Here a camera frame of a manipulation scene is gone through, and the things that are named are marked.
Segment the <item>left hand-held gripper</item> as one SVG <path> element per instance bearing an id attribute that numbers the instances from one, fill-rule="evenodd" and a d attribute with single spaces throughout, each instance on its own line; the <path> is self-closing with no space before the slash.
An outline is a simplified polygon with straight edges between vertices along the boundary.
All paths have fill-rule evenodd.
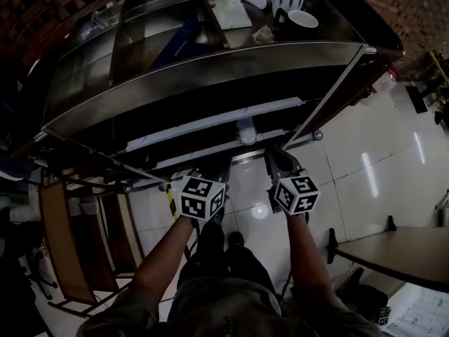
<path id="1" fill-rule="evenodd" d="M 197 221 L 222 221 L 231 165 L 231 157 L 211 159 L 183 177 L 180 187 L 182 215 Z"/>

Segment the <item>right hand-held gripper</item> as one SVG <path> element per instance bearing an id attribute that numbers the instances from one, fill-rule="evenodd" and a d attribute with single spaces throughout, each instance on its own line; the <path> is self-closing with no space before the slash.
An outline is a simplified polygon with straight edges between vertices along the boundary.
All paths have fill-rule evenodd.
<path id="1" fill-rule="evenodd" d="M 267 190 L 273 213 L 281 211 L 298 216 L 312 211 L 320 190 L 299 161 L 285 150 L 270 147 L 264 151 L 264 162 L 272 186 Z"/>

